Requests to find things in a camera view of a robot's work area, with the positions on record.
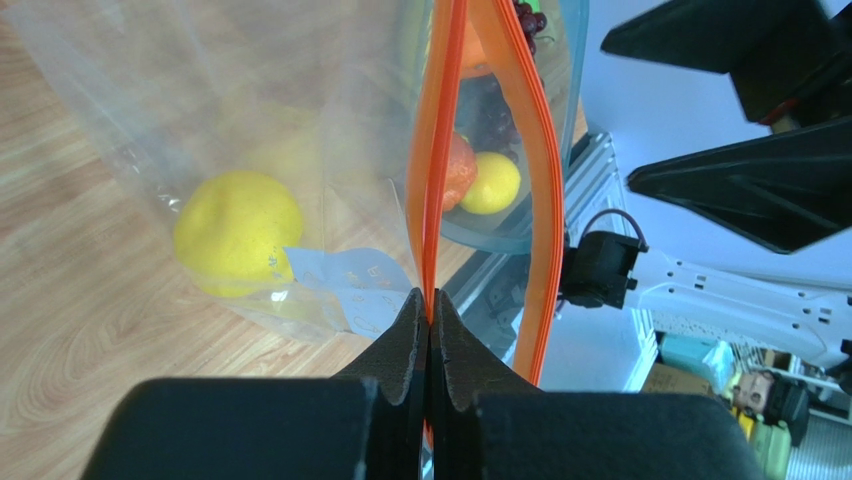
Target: black robotic claw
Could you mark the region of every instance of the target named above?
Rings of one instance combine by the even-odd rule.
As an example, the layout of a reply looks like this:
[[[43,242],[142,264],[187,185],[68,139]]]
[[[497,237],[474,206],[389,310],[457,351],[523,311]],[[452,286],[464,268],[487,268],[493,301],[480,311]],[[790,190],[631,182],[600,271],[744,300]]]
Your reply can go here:
[[[391,328],[329,379],[162,379],[118,406],[86,479],[762,479],[721,403],[545,393],[414,290]]]

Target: blue-white surface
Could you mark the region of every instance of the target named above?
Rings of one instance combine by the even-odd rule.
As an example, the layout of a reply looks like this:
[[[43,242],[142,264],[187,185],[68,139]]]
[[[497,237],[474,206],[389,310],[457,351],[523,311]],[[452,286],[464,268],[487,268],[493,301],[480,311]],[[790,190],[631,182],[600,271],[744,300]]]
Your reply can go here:
[[[727,76],[600,52],[612,27],[661,3],[591,0],[581,97],[590,124],[612,134],[623,178],[642,165],[769,133],[745,121]],[[848,2],[825,3],[834,15]],[[673,205],[628,193],[627,206],[649,243],[669,254],[723,270],[852,290],[852,231],[781,256]]]

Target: black cable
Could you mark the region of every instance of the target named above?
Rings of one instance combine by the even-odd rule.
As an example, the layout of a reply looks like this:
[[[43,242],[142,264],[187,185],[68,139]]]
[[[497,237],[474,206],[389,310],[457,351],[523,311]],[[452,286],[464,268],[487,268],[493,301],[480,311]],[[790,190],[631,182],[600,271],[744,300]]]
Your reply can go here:
[[[589,233],[589,230],[591,230],[592,225],[599,218],[603,217],[604,215],[609,215],[609,214],[620,215],[625,220],[627,220],[627,222],[630,224],[630,226],[633,227],[633,230],[636,231],[636,236],[639,238],[639,244],[640,244],[639,246],[640,247],[645,247],[645,246],[648,245],[648,242],[645,240],[645,234],[642,232],[642,228],[639,227],[639,222],[637,222],[636,219],[633,218],[632,215],[630,215],[629,213],[627,213],[624,210],[621,210],[619,208],[607,208],[607,209],[601,210],[600,212],[596,213],[595,216],[593,216],[592,219],[589,220],[589,223],[586,224],[586,228],[583,229],[583,234],[580,235],[580,239],[582,240],[582,238],[585,237],[587,233]]]

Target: lemon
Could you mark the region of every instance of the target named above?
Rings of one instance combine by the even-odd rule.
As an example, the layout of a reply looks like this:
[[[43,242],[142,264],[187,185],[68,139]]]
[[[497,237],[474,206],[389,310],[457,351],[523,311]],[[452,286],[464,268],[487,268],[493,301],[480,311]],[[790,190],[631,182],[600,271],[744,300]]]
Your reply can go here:
[[[241,297],[293,280],[283,247],[297,246],[302,230],[299,205],[278,180],[228,172],[202,183],[181,211],[175,256],[205,292]]]
[[[463,209],[477,215],[492,215],[504,210],[518,196],[521,172],[505,155],[494,152],[476,154],[479,172],[473,185],[459,203]]]

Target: tabletop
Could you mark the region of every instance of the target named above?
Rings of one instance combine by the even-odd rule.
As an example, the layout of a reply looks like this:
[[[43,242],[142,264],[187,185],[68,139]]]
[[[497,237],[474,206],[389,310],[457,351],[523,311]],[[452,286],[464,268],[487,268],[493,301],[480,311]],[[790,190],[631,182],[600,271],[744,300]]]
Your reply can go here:
[[[2,21],[0,185],[2,478],[79,476],[145,379],[328,376],[369,344],[273,333],[198,291]],[[472,253],[441,249],[439,285]]]

